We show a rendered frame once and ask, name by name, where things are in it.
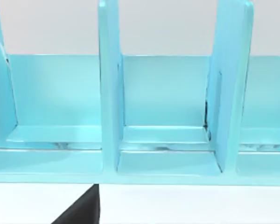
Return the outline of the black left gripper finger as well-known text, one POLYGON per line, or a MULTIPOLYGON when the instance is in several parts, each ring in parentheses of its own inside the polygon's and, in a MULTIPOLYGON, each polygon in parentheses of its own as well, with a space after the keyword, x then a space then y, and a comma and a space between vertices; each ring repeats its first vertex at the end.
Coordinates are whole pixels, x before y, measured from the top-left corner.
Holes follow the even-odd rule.
POLYGON ((93 184, 51 224, 99 224, 99 184, 93 184))

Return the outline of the light blue rack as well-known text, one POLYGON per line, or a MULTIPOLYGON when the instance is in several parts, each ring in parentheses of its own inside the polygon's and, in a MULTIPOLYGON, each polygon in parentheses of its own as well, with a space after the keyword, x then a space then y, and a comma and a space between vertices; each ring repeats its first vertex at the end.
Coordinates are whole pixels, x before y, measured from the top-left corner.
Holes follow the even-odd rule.
POLYGON ((210 55, 130 55, 118 0, 97 54, 10 54, 0 22, 0 183, 280 186, 280 56, 252 0, 217 0, 210 55))

